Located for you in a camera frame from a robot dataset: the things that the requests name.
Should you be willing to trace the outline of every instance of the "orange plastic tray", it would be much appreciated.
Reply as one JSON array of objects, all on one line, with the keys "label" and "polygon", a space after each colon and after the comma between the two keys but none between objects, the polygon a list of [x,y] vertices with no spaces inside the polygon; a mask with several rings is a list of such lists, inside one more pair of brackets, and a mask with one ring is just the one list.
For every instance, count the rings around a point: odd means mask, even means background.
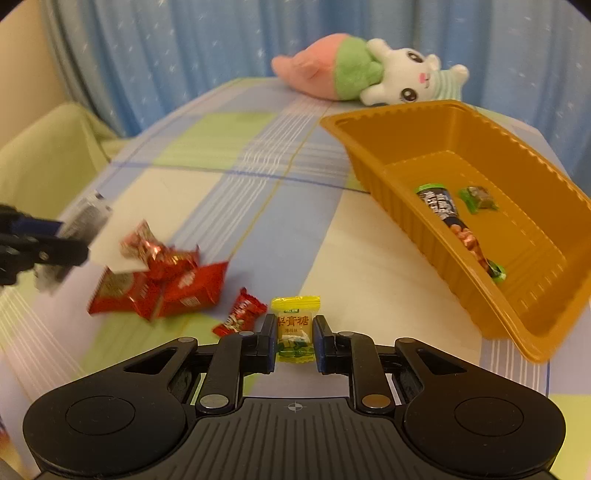
[{"label": "orange plastic tray", "polygon": [[[470,106],[424,102],[322,119],[359,181],[447,282],[486,338],[511,337],[548,360],[591,294],[591,202],[564,174]],[[415,189],[441,183],[487,258],[495,284]],[[486,187],[498,211],[469,213],[457,192]]]}]

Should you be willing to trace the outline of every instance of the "blue curtain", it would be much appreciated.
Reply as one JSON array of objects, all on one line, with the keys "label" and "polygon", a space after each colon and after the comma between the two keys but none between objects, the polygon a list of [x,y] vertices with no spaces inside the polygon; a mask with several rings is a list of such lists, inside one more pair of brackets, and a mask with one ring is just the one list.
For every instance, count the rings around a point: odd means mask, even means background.
[{"label": "blue curtain", "polygon": [[591,194],[591,24],[566,0],[45,0],[72,96],[135,135],[277,54],[347,32],[470,69],[466,102],[538,128]]}]

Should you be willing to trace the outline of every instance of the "plush toy eye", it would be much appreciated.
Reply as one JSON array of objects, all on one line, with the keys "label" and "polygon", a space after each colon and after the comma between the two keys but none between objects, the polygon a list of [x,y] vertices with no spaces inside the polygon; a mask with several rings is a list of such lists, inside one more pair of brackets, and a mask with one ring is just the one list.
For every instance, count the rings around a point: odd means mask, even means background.
[{"label": "plush toy eye", "polygon": [[400,92],[400,99],[403,102],[414,102],[417,97],[417,92],[412,88],[405,88],[402,92]]},{"label": "plush toy eye", "polygon": [[424,62],[424,60],[419,55],[417,55],[415,52],[413,52],[413,51],[408,51],[407,52],[407,57],[409,59],[411,59],[412,61],[416,61],[417,63],[423,63]]}]

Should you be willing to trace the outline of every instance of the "plush toy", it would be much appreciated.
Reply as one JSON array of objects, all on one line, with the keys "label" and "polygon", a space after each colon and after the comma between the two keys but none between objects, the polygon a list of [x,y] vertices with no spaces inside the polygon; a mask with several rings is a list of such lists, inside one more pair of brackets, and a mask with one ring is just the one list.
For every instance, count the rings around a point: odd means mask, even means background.
[{"label": "plush toy", "polygon": [[377,85],[361,92],[360,98],[365,105],[462,100],[462,87],[470,75],[464,65],[442,70],[436,55],[424,57],[410,48],[392,50],[380,38],[369,40],[367,47],[384,65],[384,77]]},{"label": "plush toy", "polygon": [[469,77],[464,65],[441,70],[436,55],[392,50],[380,38],[366,42],[342,33],[323,37],[294,57],[275,57],[271,66],[295,90],[328,100],[359,98],[365,105],[461,100]]},{"label": "plush toy", "polygon": [[328,100],[357,99],[384,75],[367,42],[346,33],[323,37],[293,57],[275,57],[271,67],[293,89]]}]

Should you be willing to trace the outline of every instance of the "crosshair marking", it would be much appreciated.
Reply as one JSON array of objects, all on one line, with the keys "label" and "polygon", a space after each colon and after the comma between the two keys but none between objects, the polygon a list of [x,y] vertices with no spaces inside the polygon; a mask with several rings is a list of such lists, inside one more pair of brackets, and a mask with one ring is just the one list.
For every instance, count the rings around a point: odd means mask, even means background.
[{"label": "crosshair marking", "polygon": [[305,406],[303,406],[301,403],[298,402],[293,402],[290,403],[288,406],[286,406],[286,408],[289,408],[291,411],[296,412],[296,411],[300,411],[302,408],[305,408]]}]

